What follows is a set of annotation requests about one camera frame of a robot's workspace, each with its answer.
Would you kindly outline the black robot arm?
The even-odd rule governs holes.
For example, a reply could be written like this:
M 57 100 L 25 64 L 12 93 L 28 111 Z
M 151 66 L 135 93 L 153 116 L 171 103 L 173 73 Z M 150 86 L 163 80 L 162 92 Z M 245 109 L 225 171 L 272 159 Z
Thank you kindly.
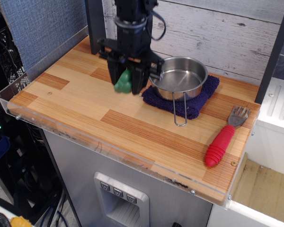
M 100 57 L 107 60 L 113 85 L 122 73 L 132 74 L 134 95 L 146 87 L 149 76 L 159 76 L 164 60 L 151 50 L 153 17 L 163 18 L 153 9 L 156 0 L 116 0 L 117 39 L 100 38 Z

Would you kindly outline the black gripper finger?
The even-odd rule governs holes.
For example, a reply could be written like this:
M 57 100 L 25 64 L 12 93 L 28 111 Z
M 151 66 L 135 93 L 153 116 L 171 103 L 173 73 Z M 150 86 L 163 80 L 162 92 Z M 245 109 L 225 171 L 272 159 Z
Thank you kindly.
M 126 70 L 124 62 L 125 60 L 116 59 L 113 57 L 108 57 L 107 59 L 108 71 L 113 85 L 118 82 L 121 74 Z
M 150 76 L 150 63 L 135 63 L 132 68 L 132 93 L 140 94 L 140 91 L 146 87 Z

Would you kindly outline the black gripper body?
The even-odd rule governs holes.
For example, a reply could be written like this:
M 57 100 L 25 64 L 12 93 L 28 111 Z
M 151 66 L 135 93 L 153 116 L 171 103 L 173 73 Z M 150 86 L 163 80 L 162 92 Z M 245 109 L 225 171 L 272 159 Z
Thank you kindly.
M 135 63 L 155 63 L 151 73 L 161 73 L 164 60 L 151 50 L 152 21 L 116 21 L 117 39 L 100 38 L 100 57 L 125 60 L 126 68 Z

